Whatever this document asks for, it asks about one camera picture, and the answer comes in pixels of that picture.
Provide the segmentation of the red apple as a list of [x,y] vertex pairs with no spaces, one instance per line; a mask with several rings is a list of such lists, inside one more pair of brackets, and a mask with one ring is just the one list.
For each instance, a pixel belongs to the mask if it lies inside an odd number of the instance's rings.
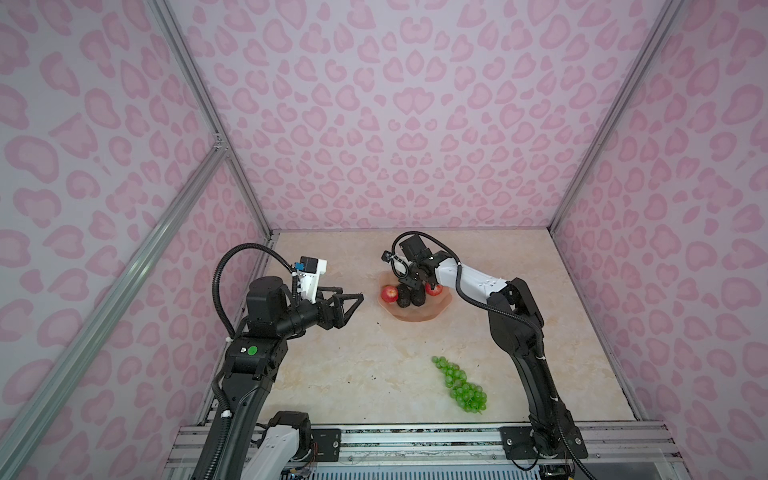
[[399,298],[398,288],[393,285],[383,286],[380,291],[380,298],[387,304],[395,303]]
[[436,283],[436,284],[426,283],[424,288],[425,288],[425,293],[431,297],[440,296],[444,290],[444,287],[439,283]]

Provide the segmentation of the dark avocado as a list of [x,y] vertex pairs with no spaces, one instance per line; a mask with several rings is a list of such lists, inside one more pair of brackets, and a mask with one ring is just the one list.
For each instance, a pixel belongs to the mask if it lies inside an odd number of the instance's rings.
[[412,288],[410,293],[411,304],[415,307],[421,307],[426,302],[427,294],[422,286],[418,288]]
[[408,308],[412,304],[411,289],[407,285],[399,284],[397,286],[396,303],[400,308]]

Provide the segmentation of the green grape bunch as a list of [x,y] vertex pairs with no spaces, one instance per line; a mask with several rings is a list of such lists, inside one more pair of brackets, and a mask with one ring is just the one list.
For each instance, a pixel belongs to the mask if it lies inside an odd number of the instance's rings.
[[470,382],[458,364],[443,356],[433,356],[431,362],[443,375],[450,397],[464,412],[479,414],[487,409],[486,392],[480,385]]

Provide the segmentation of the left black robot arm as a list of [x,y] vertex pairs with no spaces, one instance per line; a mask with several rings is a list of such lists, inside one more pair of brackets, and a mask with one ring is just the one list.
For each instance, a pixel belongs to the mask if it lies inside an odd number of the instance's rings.
[[192,477],[238,479],[259,414],[288,352],[288,341],[314,326],[341,329],[364,301],[361,293],[323,287],[328,298],[290,300],[277,276],[254,280],[246,298],[246,331],[232,340],[211,388],[218,401]]

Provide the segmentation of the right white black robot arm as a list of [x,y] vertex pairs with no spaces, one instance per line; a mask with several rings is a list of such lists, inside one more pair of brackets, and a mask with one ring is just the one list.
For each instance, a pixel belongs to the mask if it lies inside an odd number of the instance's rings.
[[530,434],[524,445],[542,459],[588,457],[585,442],[559,395],[544,348],[544,320],[525,281],[482,273],[435,254],[424,263],[392,266],[398,281],[424,291],[450,287],[488,314],[490,335],[515,365],[528,402]]

